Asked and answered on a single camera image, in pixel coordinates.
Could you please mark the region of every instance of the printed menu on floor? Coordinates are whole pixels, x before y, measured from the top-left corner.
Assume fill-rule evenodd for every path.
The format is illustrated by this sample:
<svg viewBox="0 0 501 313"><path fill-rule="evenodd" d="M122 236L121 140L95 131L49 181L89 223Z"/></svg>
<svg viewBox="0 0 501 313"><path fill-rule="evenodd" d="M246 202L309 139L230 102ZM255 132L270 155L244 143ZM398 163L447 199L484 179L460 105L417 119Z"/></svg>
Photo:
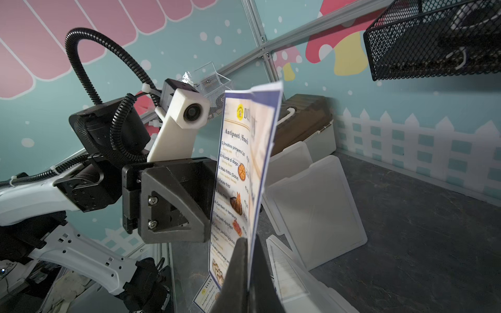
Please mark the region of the printed menu on floor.
<svg viewBox="0 0 501 313"><path fill-rule="evenodd" d="M282 91L282 82L277 82L225 93L209 247L209 272L219 288L240 237L248 239L251 269Z"/></svg>
<svg viewBox="0 0 501 313"><path fill-rule="evenodd" d="M200 310L202 310L202 312L209 313L210 309L216 302L217 298L219 298L220 294L221 293L219 292L219 288L215 284L212 277L209 275L209 277L207 277L207 279L203 283L203 286L196 294L193 302Z"/></svg>

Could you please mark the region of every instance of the zip tie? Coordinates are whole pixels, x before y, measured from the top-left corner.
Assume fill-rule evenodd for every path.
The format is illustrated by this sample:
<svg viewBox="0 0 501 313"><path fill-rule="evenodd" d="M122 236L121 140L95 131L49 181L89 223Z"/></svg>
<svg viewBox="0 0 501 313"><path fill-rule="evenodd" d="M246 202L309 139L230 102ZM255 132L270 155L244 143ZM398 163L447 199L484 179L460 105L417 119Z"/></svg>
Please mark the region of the zip tie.
<svg viewBox="0 0 501 313"><path fill-rule="evenodd" d="M11 177L11 180L9 180L9 185L12 186L12 187L15 187L13 184L12 184L12 180L13 179L17 179L17 176L12 176Z"/></svg>
<svg viewBox="0 0 501 313"><path fill-rule="evenodd" d="M143 87L141 88L141 91L145 92L147 94L156 95L159 98L162 96L162 94L158 90L155 90L155 89L151 88L151 86L148 85L147 83L143 83Z"/></svg>
<svg viewBox="0 0 501 313"><path fill-rule="evenodd" d="M54 165L53 165L53 166L51 166L51 170L52 170L54 173L58 174L58 175L60 174L60 172L58 172L58 171L56 170L56 167L55 167Z"/></svg>

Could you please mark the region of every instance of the screw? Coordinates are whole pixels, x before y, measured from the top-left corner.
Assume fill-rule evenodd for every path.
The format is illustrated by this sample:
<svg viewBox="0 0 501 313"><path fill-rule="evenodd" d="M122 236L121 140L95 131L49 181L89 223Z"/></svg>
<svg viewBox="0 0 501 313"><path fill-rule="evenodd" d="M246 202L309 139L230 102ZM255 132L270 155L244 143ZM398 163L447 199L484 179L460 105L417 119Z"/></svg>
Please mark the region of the screw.
<svg viewBox="0 0 501 313"><path fill-rule="evenodd" d="M149 197L148 198L148 203L150 205L155 205L157 202L158 202L158 198L157 197Z"/></svg>
<svg viewBox="0 0 501 313"><path fill-rule="evenodd" d="M149 229L155 229L157 225L158 225L158 222L156 220L148 222L148 228Z"/></svg>

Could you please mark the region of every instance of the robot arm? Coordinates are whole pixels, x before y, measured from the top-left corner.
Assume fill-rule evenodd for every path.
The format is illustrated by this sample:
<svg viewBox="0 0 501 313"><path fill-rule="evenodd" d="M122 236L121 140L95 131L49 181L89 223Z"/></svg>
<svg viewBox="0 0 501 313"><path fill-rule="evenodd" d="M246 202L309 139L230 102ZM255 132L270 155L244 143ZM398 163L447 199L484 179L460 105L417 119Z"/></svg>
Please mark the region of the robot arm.
<svg viewBox="0 0 501 313"><path fill-rule="evenodd" d="M81 39L106 43L140 78L143 93L102 103L78 57ZM60 264L95 280L131 311L159 312L169 293L161 265L152 258L122 257L86 238L65 220L65 211L103 209L124 193L129 233L139 226L148 243L207 240L213 185L202 186L196 174L203 171L213 183L215 165L207 167L205 160L190 157L197 131L207 123L210 102L192 86L169 79L160 93L123 48L94 30L71 30L66 49L95 104L69 118L88 154L39 175L0 182L0 260ZM143 149L150 138L133 104L148 93L163 125L146 156ZM165 164L169 160L175 164ZM122 173L129 165L134 166ZM178 229L186 222L193 227Z"/></svg>
<svg viewBox="0 0 501 313"><path fill-rule="evenodd" d="M195 112L189 112L193 106ZM189 160L196 133L206 124L209 108L210 103L199 93L176 89L167 112L157 109L163 126L148 159ZM153 163L143 164L155 167ZM145 306L151 301L157 306L164 304L168 294L165 276L160 275L161 269L152 259L136 261L117 255L80 234L64 220L65 210L81 210L86 199L99 197L101 189L93 188L93 184L103 188L118 187L122 191L121 181L114 181L118 186L110 186L110 180L103 177L115 176L114 169L104 170L103 175L93 181L88 174L89 167L105 168L99 162L86 162L43 181L0 190L0 231L3 232L0 249L8 251L8 248L4 250L6 245L19 248L7 255L0 252L3 254L0 259L17 262L33 259L60 264L98 282L109 293L123 299L130 310L147 311ZM140 179L142 173L136 174ZM33 232L34 225L46 226Z"/></svg>

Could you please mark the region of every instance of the mushroom painting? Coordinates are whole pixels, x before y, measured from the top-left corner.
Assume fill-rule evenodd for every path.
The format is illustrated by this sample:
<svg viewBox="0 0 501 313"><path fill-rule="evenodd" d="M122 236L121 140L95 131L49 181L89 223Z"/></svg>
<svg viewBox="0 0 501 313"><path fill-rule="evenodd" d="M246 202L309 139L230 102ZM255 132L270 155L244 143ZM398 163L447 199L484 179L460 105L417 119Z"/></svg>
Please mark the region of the mushroom painting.
<svg viewBox="0 0 501 313"><path fill-rule="evenodd" d="M354 1L324 0L318 16L329 14ZM348 76L361 73L367 68L368 61L362 49L360 32L366 30L382 11L369 13L311 36L306 46L306 59L318 63L334 51L334 74Z"/></svg>
<svg viewBox="0 0 501 313"><path fill-rule="evenodd" d="M287 46L273 53L273 63L277 69L277 74L279 78L283 76L286 82L293 81L296 78L291 63L301 63L302 61L303 58L296 46Z"/></svg>

